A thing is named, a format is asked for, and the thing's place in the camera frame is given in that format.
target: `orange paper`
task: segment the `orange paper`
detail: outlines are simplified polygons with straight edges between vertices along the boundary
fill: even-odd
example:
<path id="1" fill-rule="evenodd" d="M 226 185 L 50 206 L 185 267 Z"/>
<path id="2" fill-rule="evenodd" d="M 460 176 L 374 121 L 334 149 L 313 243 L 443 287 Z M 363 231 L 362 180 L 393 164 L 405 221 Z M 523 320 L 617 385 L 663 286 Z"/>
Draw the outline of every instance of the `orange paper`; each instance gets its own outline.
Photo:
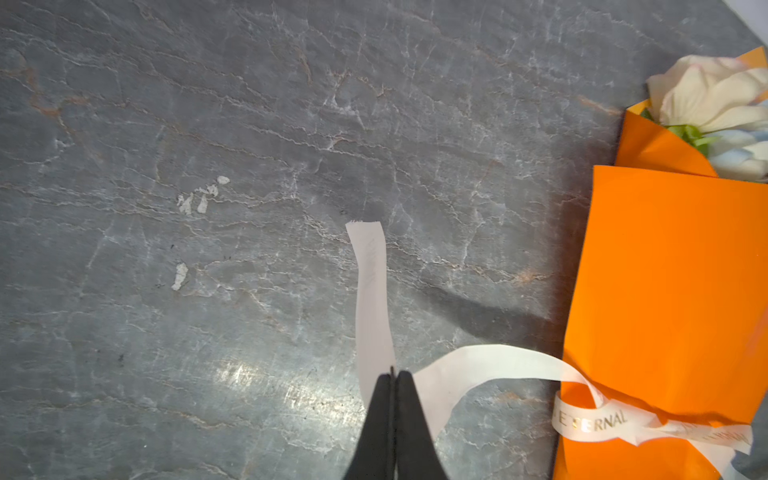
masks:
<path id="1" fill-rule="evenodd" d="M 766 64 L 762 49 L 748 55 Z M 768 389 L 768 186 L 718 178 L 630 111 L 616 164 L 594 171 L 564 360 L 663 421 L 750 423 Z M 562 395 L 593 406 L 581 386 Z M 719 477 L 679 439 L 562 439 L 554 469 L 556 480 Z"/>

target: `artificial flower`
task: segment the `artificial flower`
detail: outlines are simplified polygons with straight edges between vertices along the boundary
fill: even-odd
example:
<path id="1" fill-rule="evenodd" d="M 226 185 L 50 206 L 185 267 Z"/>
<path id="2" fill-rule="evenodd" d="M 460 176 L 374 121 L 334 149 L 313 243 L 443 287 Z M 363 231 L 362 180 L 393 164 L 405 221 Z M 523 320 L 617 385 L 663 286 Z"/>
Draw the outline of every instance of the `artificial flower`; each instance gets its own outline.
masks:
<path id="1" fill-rule="evenodd" d="M 768 124 L 768 107 L 751 105 L 768 90 L 768 68 L 748 68 L 736 58 L 689 55 L 667 73 L 648 78 L 651 117 L 701 134 Z"/>
<path id="2" fill-rule="evenodd" d="M 768 131 L 722 130 L 715 138 L 709 161 L 720 178 L 768 183 Z"/>

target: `ribbon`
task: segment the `ribbon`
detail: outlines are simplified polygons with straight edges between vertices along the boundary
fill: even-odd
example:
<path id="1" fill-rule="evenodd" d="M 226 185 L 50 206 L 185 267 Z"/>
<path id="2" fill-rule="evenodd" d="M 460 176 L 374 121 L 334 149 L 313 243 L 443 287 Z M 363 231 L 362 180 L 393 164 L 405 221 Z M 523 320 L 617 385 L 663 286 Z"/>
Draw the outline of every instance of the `ribbon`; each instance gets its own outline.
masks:
<path id="1" fill-rule="evenodd" d="M 355 309 L 357 372 L 360 395 L 368 407 L 376 379 L 395 367 L 395 350 L 386 305 L 386 243 L 379 222 L 346 225 L 358 265 Z M 717 469 L 723 480 L 747 480 L 733 468 L 736 451 L 750 453 L 752 427 L 712 427 L 668 421 L 652 412 L 608 400 L 573 366 L 545 353 L 509 345 L 465 346 L 448 353 L 413 376 L 433 439 L 442 431 L 459 400 L 493 379 L 543 379 L 586 385 L 594 409 L 554 399 L 552 426 L 566 439 L 605 442 L 622 439 L 640 445 L 653 439 L 688 441 Z"/>

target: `gray marble surface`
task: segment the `gray marble surface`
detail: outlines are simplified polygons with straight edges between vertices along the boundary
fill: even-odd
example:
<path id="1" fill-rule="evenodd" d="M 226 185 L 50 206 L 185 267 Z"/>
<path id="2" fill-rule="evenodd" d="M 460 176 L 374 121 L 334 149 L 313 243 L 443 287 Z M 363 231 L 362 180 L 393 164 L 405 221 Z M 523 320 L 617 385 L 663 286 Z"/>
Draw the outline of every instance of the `gray marble surface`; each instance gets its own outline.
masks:
<path id="1" fill-rule="evenodd" d="M 349 220 L 384 225 L 400 366 L 559 354 L 622 109 L 757 44 L 719 0 L 4 0 L 0 475 L 340 478 Z M 548 478 L 553 391 L 472 392 L 449 475 Z"/>

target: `flower bouquet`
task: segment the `flower bouquet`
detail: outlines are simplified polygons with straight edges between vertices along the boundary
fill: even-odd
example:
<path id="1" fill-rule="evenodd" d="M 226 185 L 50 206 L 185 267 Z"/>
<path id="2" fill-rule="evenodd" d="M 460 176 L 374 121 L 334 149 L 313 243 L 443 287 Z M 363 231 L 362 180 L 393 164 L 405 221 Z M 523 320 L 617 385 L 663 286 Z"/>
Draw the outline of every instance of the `flower bouquet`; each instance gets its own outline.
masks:
<path id="1" fill-rule="evenodd" d="M 562 382 L 556 480 L 738 480 L 768 389 L 768 88 L 762 49 L 686 57 L 627 111 L 594 189 L 563 359 L 464 346 L 413 375 L 436 438 L 492 379 Z M 381 225 L 348 223 L 362 400 L 396 366 Z"/>
<path id="2" fill-rule="evenodd" d="M 749 424 L 768 389 L 766 66 L 762 48 L 680 59 L 628 109 L 616 167 L 595 168 L 563 360 L 661 423 Z M 561 397 L 593 408 L 583 386 Z M 744 478 L 733 456 L 563 438 L 554 477 Z"/>

